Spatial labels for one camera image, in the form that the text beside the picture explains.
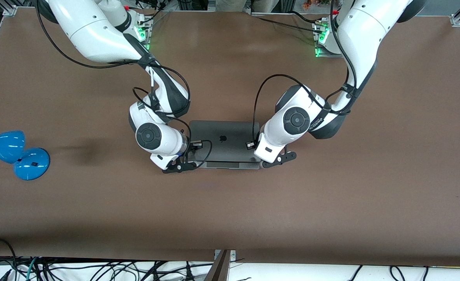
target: robotic arm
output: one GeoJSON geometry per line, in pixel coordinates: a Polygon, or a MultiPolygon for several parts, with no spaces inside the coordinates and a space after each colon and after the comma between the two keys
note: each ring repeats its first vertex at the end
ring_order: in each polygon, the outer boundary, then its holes
{"type": "Polygon", "coordinates": [[[273,163],[285,145],[306,132],[316,139],[328,139],[335,135],[372,76],[382,39],[411,2],[351,0],[344,3],[335,21],[332,21],[334,25],[339,25],[337,28],[331,26],[330,18],[325,19],[329,30],[337,29],[338,43],[344,52],[341,52],[332,32],[323,45],[332,53],[342,53],[346,63],[353,68],[348,68],[347,82],[332,105],[307,87],[290,87],[278,100],[275,115],[261,128],[254,154],[273,163]]]}
{"type": "Polygon", "coordinates": [[[152,153],[150,159],[161,169],[188,146],[180,131],[166,125],[170,117],[187,113],[189,93],[160,66],[140,43],[144,15],[126,11],[119,0],[38,0],[39,11],[60,24],[75,48],[93,62],[137,61],[158,88],[130,107],[130,125],[138,145],[152,153]]]}

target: brown table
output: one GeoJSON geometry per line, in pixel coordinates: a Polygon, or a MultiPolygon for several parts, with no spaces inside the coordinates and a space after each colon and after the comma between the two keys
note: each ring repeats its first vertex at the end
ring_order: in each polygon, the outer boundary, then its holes
{"type": "MultiPolygon", "coordinates": [[[[185,121],[251,121],[256,91],[275,73],[322,96],[346,75],[342,59],[315,57],[310,33],[243,13],[168,14],[151,51],[189,82],[185,121]]],[[[460,28],[448,18],[396,25],[339,133],[305,135],[290,145],[297,160],[272,169],[162,174],[128,125],[130,89],[149,80],[139,66],[69,62],[33,9],[4,19],[0,132],[23,130],[51,155],[30,182],[0,162],[0,237],[17,254],[211,260],[214,249],[237,249],[259,262],[460,265],[460,28]]],[[[260,123],[291,85],[265,85],[260,123]]]]}

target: blue lamp head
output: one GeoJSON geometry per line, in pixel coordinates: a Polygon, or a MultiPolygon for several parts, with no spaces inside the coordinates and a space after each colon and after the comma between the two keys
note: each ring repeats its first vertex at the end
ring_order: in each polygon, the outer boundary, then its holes
{"type": "Polygon", "coordinates": [[[22,131],[0,133],[0,160],[13,164],[13,172],[22,180],[35,180],[46,172],[50,155],[44,149],[23,150],[25,135],[22,131]]]}

